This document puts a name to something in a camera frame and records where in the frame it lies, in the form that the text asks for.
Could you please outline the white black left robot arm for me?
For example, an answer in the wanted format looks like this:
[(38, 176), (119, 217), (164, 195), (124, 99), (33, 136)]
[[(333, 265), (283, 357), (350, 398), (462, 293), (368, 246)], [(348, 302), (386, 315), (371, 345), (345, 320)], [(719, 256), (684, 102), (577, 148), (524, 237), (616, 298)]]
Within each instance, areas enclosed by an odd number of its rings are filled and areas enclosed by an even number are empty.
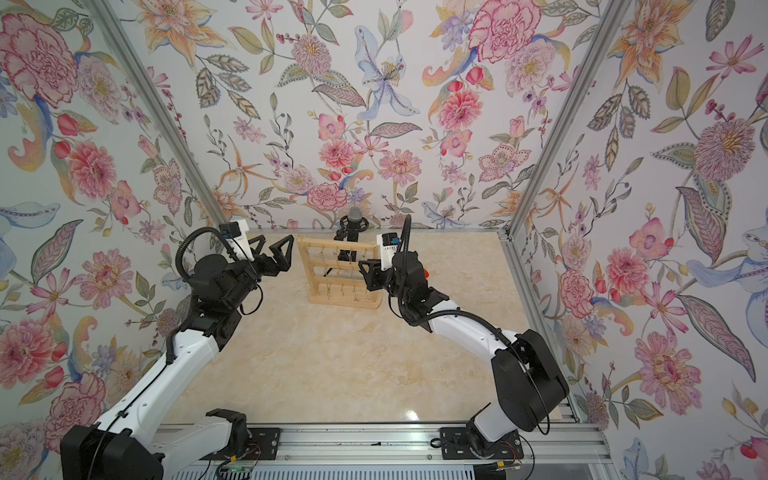
[(162, 359), (94, 423), (72, 427), (61, 442), (66, 479), (170, 479), (205, 457), (237, 461), (258, 451), (245, 414), (213, 409), (171, 433), (161, 424), (196, 375), (233, 338), (265, 277), (290, 270), (294, 237), (268, 245), (236, 222), (201, 227), (178, 246), (174, 263), (190, 287), (187, 315), (166, 336)]

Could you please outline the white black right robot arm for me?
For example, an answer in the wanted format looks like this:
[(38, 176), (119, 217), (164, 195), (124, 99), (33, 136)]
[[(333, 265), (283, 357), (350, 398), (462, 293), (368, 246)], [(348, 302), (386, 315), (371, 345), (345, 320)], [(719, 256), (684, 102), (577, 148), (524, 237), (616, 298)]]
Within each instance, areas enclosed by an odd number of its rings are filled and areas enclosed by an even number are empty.
[(569, 387), (546, 341), (531, 329), (516, 333), (495, 326), (430, 286), (418, 253), (410, 249), (411, 226), (407, 216), (399, 234), (378, 235), (380, 258), (358, 266), (366, 288), (385, 291), (397, 317), (453, 341), (490, 367), (496, 399), (467, 421), (458, 448), (489, 458), (512, 434), (547, 435), (551, 413)]

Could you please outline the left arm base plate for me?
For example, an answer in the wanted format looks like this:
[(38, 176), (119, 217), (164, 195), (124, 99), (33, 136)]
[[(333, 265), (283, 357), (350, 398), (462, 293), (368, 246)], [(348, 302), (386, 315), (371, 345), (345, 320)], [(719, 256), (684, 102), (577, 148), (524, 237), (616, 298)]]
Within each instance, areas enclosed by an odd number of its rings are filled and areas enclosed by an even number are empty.
[(272, 461), (277, 458), (282, 430), (280, 428), (249, 427), (245, 446), (237, 456), (215, 452), (203, 457), (204, 461)]

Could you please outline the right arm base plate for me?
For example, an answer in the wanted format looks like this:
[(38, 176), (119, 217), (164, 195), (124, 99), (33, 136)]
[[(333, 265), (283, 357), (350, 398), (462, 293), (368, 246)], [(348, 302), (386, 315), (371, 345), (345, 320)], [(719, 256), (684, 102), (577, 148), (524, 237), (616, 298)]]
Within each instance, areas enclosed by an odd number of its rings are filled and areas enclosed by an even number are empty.
[(492, 444), (474, 443), (466, 427), (442, 427), (429, 442), (438, 449), (443, 460), (517, 461), (525, 457), (517, 430)]

